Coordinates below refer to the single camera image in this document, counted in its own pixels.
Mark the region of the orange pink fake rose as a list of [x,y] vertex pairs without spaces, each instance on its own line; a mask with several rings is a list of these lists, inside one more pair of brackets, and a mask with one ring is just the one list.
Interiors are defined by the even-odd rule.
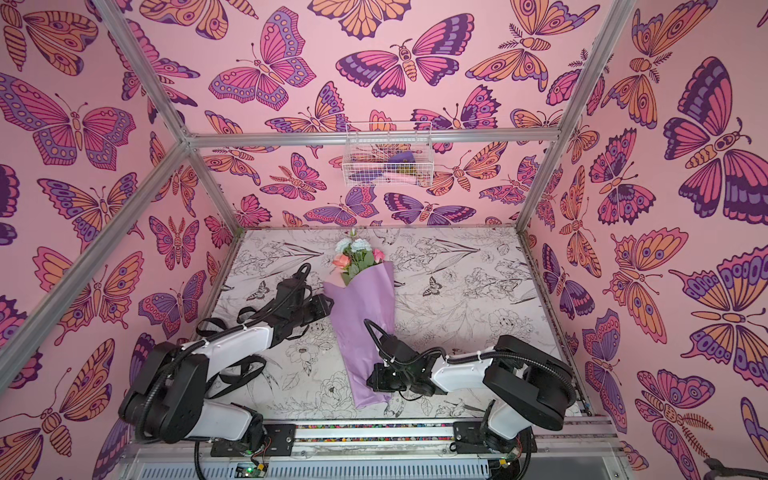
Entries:
[[350,258],[344,254],[338,255],[333,260],[333,265],[340,270],[346,270],[350,266],[350,264],[351,264]]

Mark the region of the purple pink wrapping paper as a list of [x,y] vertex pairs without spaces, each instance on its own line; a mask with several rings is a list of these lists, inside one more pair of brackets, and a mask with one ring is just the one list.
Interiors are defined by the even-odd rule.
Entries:
[[384,403],[389,396],[366,385],[374,364],[380,360],[377,348],[365,328],[369,319],[392,334],[395,330],[395,286],[393,264],[385,261],[355,276],[349,284],[334,270],[323,282],[323,293],[333,300],[331,325],[346,368],[353,402],[361,409]]

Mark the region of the white fake flower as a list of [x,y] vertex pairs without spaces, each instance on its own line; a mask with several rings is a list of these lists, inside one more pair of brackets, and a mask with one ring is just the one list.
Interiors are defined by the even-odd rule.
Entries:
[[352,258],[356,254],[364,255],[366,252],[372,252],[373,247],[370,242],[362,238],[355,228],[346,233],[346,236],[339,240],[335,246],[337,255],[344,255]]

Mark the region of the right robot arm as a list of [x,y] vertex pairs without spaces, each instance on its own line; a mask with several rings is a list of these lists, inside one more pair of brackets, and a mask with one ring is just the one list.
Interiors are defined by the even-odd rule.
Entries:
[[515,336],[502,335],[483,351],[450,356],[441,347],[418,352],[369,320],[365,326],[382,359],[367,380],[372,390],[431,397],[486,389],[494,395],[474,432],[455,436],[458,452],[520,452],[532,427],[560,431],[577,400],[573,370]]

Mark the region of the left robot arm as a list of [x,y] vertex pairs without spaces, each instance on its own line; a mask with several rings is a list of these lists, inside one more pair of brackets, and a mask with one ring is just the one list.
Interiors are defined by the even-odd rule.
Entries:
[[328,317],[333,301],[315,294],[308,263],[280,281],[276,295],[260,309],[246,307],[237,325],[174,345],[163,342],[149,353],[119,407],[119,418],[133,426],[139,443],[226,440],[256,451],[266,440],[261,414],[222,397],[247,385],[266,366],[264,352],[297,339]]

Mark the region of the black printed ribbon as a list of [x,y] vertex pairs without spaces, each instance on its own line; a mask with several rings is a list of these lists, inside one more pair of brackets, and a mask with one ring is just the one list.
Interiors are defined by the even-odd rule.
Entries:
[[258,377],[266,367],[260,355],[276,345],[277,334],[266,322],[267,308],[242,308],[237,315],[238,324],[229,327],[218,317],[200,321],[198,336],[206,344],[197,350],[209,359],[206,398],[217,399],[228,395]]

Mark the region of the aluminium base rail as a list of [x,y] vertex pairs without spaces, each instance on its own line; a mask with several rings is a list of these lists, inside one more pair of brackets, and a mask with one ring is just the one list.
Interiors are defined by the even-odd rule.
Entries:
[[264,450],[220,443],[131,447],[113,479],[631,479],[611,422],[569,418],[563,430],[535,427],[496,452],[480,421],[383,419],[270,421]]

